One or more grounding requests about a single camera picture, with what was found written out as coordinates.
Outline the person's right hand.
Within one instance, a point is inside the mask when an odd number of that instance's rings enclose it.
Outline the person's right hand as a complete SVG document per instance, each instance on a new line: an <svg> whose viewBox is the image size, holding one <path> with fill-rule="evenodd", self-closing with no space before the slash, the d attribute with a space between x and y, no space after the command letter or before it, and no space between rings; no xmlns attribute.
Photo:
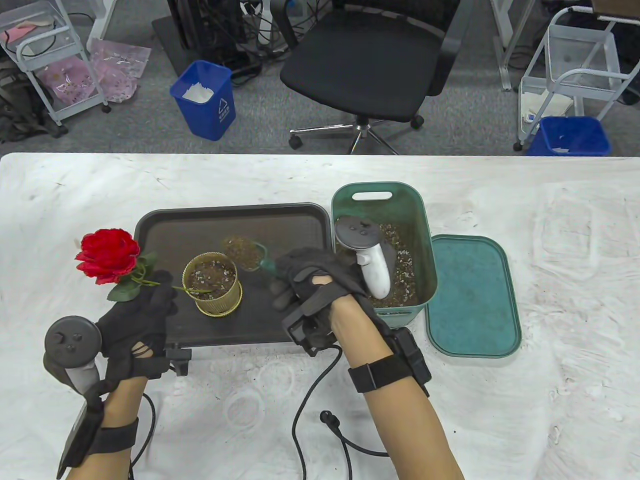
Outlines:
<svg viewBox="0 0 640 480"><path fill-rule="evenodd" d="M301 307L305 311L302 315L302 328L308 338L320 339L332 333L329 295L321 295L322 301L315 302L314 311L304 306L322 290L321 285L313 283L313 279L322 276L331 277L331 282L338 286L334 289L334 300L354 297L381 334L391 332L390 327L375 312L364 277L354 263L346 263L329 250L303 247L275 260L275 268L276 278L270 282L270 292L274 295L273 306L279 311L290 306Z"/></svg>

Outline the person's left hand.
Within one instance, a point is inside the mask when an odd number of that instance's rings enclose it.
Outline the person's left hand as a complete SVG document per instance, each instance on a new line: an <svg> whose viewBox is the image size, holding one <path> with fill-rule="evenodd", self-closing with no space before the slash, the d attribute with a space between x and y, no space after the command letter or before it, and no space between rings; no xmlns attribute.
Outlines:
<svg viewBox="0 0 640 480"><path fill-rule="evenodd" d="M107 381L156 380L169 370L167 319L178 312L176 295L169 282L142 286L137 297L116 302L99 318L96 326L102 336L101 353L107 359Z"/></svg>

